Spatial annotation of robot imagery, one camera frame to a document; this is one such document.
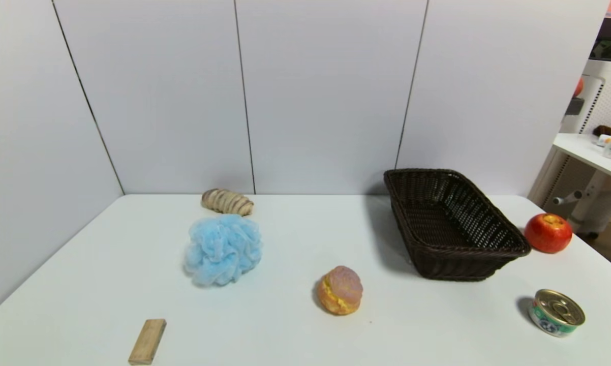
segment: blue bath sponge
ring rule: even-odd
[[[238,281],[261,260],[258,225],[240,215],[200,220],[189,230],[185,269],[198,285]]]

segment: red apple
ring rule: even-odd
[[[574,90],[574,95],[572,95],[572,97],[578,97],[582,93],[582,90],[584,90],[584,79],[580,77],[579,82],[577,83],[577,87]]]
[[[540,213],[525,227],[527,241],[541,252],[556,253],[564,250],[572,239],[572,227],[561,216]]]

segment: brown wicker basket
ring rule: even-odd
[[[425,278],[481,281],[531,251],[521,232],[456,171],[397,169],[384,180],[407,251]]]

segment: white shelf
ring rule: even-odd
[[[558,134],[554,146],[564,153],[611,175],[611,159],[603,157],[603,147],[594,143],[587,134]]]

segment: can lid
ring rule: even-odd
[[[580,306],[560,292],[547,289],[538,290],[536,304],[545,311],[548,317],[559,323],[580,326],[586,321],[586,316]]]

